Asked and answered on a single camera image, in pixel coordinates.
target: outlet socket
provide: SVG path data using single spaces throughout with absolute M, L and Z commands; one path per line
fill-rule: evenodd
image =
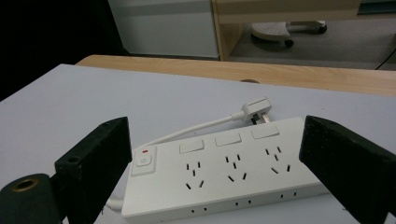
M 156 145 L 156 170 L 129 176 L 122 215 L 156 223 L 327 193 L 299 161 L 303 129 L 302 119 L 285 119 Z

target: power cord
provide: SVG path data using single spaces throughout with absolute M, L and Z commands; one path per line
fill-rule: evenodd
M 191 133 L 197 130 L 201 130 L 203 128 L 213 127 L 229 121 L 236 121 L 236 120 L 242 120 L 244 122 L 252 121 L 254 124 L 268 122 L 269 119 L 267 117 L 267 113 L 270 109 L 271 109 L 271 103 L 268 101 L 266 97 L 262 97 L 243 104 L 240 111 L 235 112 L 228 117 L 225 117 L 223 119 L 216 119 L 207 123 L 203 123 L 192 126 L 187 129 L 183 129 L 175 133 L 171 133 L 164 137 L 148 142 L 145 145 L 142 145 L 141 147 L 147 147 L 154 144 L 163 143 L 172 138 L 181 136 L 182 134 Z M 123 204 L 123 200 L 114 199 L 114 198 L 109 198 L 106 202 L 106 206 L 112 210 L 121 210 L 122 204 Z
M 388 60 L 389 60 L 389 58 L 391 58 L 392 56 L 393 56 L 393 54 L 396 52 L 396 48 L 393 50 L 393 52 L 388 56 L 388 58 L 384 61 L 384 62 L 382 62 L 375 70 L 378 70 L 378 68 L 380 68 L 382 65 L 384 65 L 384 63 L 386 63 Z
M 145 145 L 142 145 L 141 147 L 147 147 L 147 146 L 151 146 L 154 144 L 163 143 L 163 142 L 168 141 L 172 138 L 181 136 L 185 133 L 191 133 L 191 132 L 201 130 L 204 128 L 213 127 L 213 126 L 216 126 L 216 125 L 228 122 L 228 121 L 242 120 L 244 122 L 248 122 L 251 120 L 255 120 L 257 118 L 264 118 L 263 114 L 268 113 L 268 111 L 270 109 L 271 109 L 270 102 L 268 101 L 268 99 L 266 97 L 262 97 L 260 99 L 252 100 L 252 101 L 245 103 L 244 105 L 242 105 L 242 109 L 240 111 L 235 112 L 228 117 L 225 117 L 223 119 L 216 119 L 216 120 L 210 121 L 208 123 L 195 125 L 190 128 L 178 131 L 176 133 L 171 133 L 171 134 L 166 135 L 162 138 L 158 138 L 156 140 L 148 142 Z

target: white plug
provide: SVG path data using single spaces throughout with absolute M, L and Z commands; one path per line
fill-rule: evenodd
M 270 109 L 271 103 L 266 97 L 262 97 L 245 103 L 242 105 L 241 111 L 233 113 L 231 116 L 233 117 L 233 120 L 241 119 L 244 122 L 248 122 L 255 116 L 261 118 L 262 115 L 268 113 Z

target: white cable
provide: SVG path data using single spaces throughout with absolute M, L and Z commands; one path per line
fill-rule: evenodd
M 153 140 L 153 141 L 151 141 L 149 143 L 146 143 L 145 145 L 143 145 L 141 147 L 147 147 L 147 146 L 151 146 L 151 145 L 154 145 L 154 144 L 159 144 L 159 143 L 162 143 L 162 142 L 167 141 L 169 139 L 181 136 L 182 134 L 191 133 L 191 132 L 194 132 L 194 131 L 197 131 L 197 130 L 201 130 L 201 129 L 204 129 L 204 128 L 216 126 L 216 125 L 219 125 L 219 124 L 231 121 L 231 120 L 233 120 L 233 117 L 232 116 L 228 116 L 228 117 L 223 118 L 223 119 L 217 119 L 217 120 L 210 121 L 208 123 L 198 124 L 198 125 L 192 126 L 190 128 L 183 129 L 181 131 L 178 131 L 178 132 L 175 132 L 175 133 L 171 133 L 171 134 L 166 135 L 164 137 L 161 137 L 161 138 L 158 138 L 156 140 Z
M 181 131 L 178 131 L 176 133 L 171 133 L 169 135 L 166 135 L 164 137 L 158 138 L 156 140 L 153 140 L 151 142 L 148 142 L 144 145 L 142 145 L 141 147 L 147 147 L 147 146 L 151 146 L 154 144 L 159 144 L 159 143 L 163 143 L 167 140 L 170 140 L 172 138 L 181 136 L 182 134 L 185 133 L 191 133 L 197 130 L 201 130 L 203 128 L 208 128 L 208 127 L 212 127 L 212 126 L 216 126 L 228 121 L 236 121 L 236 120 L 243 120 L 244 122 L 249 121 L 252 116 L 254 114 L 257 113 L 262 113 L 262 112 L 268 112 L 268 110 L 271 109 L 271 104 L 269 103 L 268 99 L 266 97 L 260 98 L 260 99 L 256 99 L 250 102 L 247 102 L 245 104 L 242 105 L 242 109 L 236 113 L 231 114 L 231 116 L 228 116 L 224 119 L 216 119 L 207 123 L 203 123 L 203 124 L 199 124 L 199 125 L 195 125 L 192 126 L 190 128 L 187 129 L 183 129 Z

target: white power strip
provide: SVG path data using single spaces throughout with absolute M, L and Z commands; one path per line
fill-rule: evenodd
M 137 148 L 122 215 L 156 223 L 327 193 L 299 161 L 303 129 L 284 119 Z

